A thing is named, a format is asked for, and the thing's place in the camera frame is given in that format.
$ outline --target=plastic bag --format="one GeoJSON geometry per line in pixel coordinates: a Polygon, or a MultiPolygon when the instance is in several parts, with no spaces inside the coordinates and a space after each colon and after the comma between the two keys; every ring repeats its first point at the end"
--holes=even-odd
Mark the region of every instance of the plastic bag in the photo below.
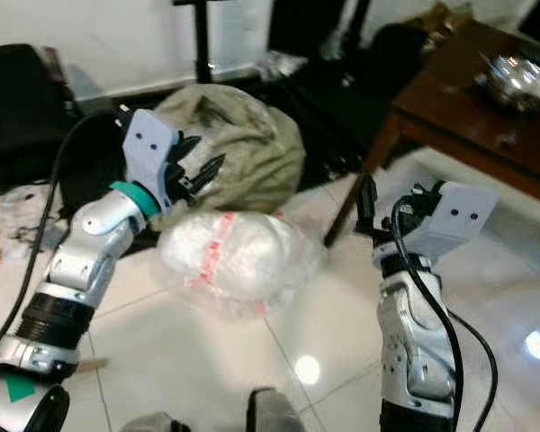
{"type": "Polygon", "coordinates": [[[294,75],[306,63],[308,59],[305,57],[270,50],[256,63],[256,69],[263,83],[271,83],[294,75]]]}
{"type": "Polygon", "coordinates": [[[254,212],[186,216],[162,233],[158,248],[168,287],[231,320],[285,305],[326,256],[311,224],[254,212]]]}
{"type": "Polygon", "coordinates": [[[189,212],[232,210],[271,213],[295,194],[306,152],[296,122],[283,112],[227,85],[189,85],[155,110],[185,136],[201,137],[179,161],[193,178],[211,158],[224,163],[189,209],[183,200],[152,220],[152,229],[175,226],[189,212]]]}

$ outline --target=black cable wire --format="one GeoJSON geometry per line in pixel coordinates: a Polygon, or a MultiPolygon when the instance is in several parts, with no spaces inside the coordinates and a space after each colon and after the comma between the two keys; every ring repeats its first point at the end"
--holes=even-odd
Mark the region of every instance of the black cable wire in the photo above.
{"type": "Polygon", "coordinates": [[[496,357],[494,356],[492,348],[490,347],[490,345],[488,345],[486,339],[478,332],[476,328],[472,327],[470,324],[468,324],[468,322],[460,318],[451,310],[448,310],[448,313],[452,318],[454,318],[470,333],[472,333],[472,335],[478,340],[478,342],[480,342],[480,345],[482,345],[482,348],[484,348],[486,356],[488,356],[488,361],[490,362],[490,391],[488,393],[488,399],[486,400],[486,403],[484,403],[484,408],[482,409],[482,412],[478,417],[478,421],[476,422],[476,426],[474,427],[474,432],[480,432],[482,430],[482,427],[484,426],[484,423],[486,422],[488,414],[490,414],[490,410],[492,408],[492,405],[494,404],[494,400],[496,399],[496,390],[498,389],[498,365],[496,364],[496,357]]]}
{"type": "Polygon", "coordinates": [[[462,363],[462,351],[460,350],[458,336],[456,335],[452,322],[446,315],[446,312],[442,309],[440,304],[434,298],[434,295],[432,295],[430,290],[426,287],[424,281],[422,281],[422,279],[420,278],[418,272],[412,264],[412,261],[410,260],[410,255],[406,250],[406,246],[404,245],[404,240],[402,239],[400,228],[400,210],[403,205],[407,204],[409,204],[409,197],[407,196],[403,196],[394,204],[391,214],[391,233],[394,238],[396,248],[398,249],[400,259],[404,264],[404,267],[406,267],[409,276],[412,278],[414,284],[418,287],[422,296],[426,299],[434,313],[438,316],[440,322],[442,322],[442,325],[446,330],[446,334],[448,335],[448,339],[450,340],[450,346],[452,348],[452,354],[454,356],[454,368],[456,376],[456,385],[454,387],[453,415],[453,425],[454,430],[456,430],[456,426],[458,425],[458,418],[460,417],[460,408],[462,406],[462,396],[464,394],[464,365],[462,363]]]}
{"type": "Polygon", "coordinates": [[[32,278],[32,271],[34,269],[34,265],[36,264],[36,257],[38,253],[40,252],[40,244],[41,244],[42,236],[44,235],[44,230],[46,229],[46,222],[48,221],[48,218],[50,215],[50,209],[52,208],[52,203],[54,202],[54,193],[56,192],[56,187],[58,185],[59,170],[60,170],[60,164],[62,161],[62,156],[64,152],[67,150],[69,144],[75,139],[76,135],[88,123],[90,123],[92,120],[97,119],[101,116],[107,116],[107,115],[108,115],[108,112],[98,112],[95,114],[88,115],[84,117],[83,119],[81,119],[70,130],[70,132],[64,138],[64,140],[62,141],[62,144],[60,145],[58,149],[58,153],[56,155],[56,158],[54,159],[54,165],[52,166],[52,171],[50,172],[50,179],[49,179],[50,188],[48,190],[48,198],[46,200],[46,205],[44,206],[44,210],[40,217],[40,224],[38,225],[38,230],[36,231],[36,239],[34,240],[34,243],[32,245],[30,258],[28,259],[28,265],[26,266],[26,272],[22,280],[20,291],[18,292],[18,296],[16,297],[16,301],[13,307],[10,309],[10,313],[8,314],[8,317],[4,321],[4,324],[0,328],[0,341],[2,340],[4,335],[7,333],[10,326],[12,326],[12,323],[14,322],[14,319],[16,318],[18,311],[22,307],[24,297],[26,297],[26,293],[28,292],[28,285],[30,283],[30,279],[32,278]]]}

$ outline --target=white wall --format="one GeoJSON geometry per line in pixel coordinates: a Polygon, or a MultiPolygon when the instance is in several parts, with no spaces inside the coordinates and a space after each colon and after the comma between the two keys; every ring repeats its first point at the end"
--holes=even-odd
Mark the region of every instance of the white wall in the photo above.
{"type": "MultiPolygon", "coordinates": [[[[346,18],[356,4],[347,1],[346,18]]],[[[489,20],[530,1],[474,4],[478,18],[489,20]]],[[[217,71],[250,66],[264,53],[272,3],[210,3],[211,60],[217,71]]],[[[364,35],[433,4],[373,0],[364,35]]],[[[58,47],[79,99],[167,86],[194,74],[194,10],[174,8],[170,0],[0,0],[0,44],[14,42],[58,47]]]]}

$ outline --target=teal ring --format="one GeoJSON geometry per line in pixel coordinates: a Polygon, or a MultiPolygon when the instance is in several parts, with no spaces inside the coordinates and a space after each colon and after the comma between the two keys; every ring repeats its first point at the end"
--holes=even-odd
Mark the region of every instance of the teal ring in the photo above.
{"type": "Polygon", "coordinates": [[[122,192],[133,200],[142,213],[144,213],[146,219],[152,219],[160,212],[160,209],[156,206],[156,202],[152,197],[144,189],[133,183],[114,182],[110,185],[110,188],[122,192]]]}

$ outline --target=black pole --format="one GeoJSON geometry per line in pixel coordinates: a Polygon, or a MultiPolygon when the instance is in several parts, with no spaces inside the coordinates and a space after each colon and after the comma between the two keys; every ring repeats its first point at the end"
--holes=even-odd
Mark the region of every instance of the black pole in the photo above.
{"type": "Polygon", "coordinates": [[[209,84],[212,82],[212,71],[208,50],[208,0],[195,0],[194,22],[196,23],[196,79],[200,84],[209,84]]]}
{"type": "Polygon", "coordinates": [[[344,38],[344,55],[352,56],[358,51],[360,47],[360,40],[362,39],[362,28],[368,15],[368,8],[370,7],[371,0],[359,0],[356,6],[352,22],[346,32],[344,38]]]}

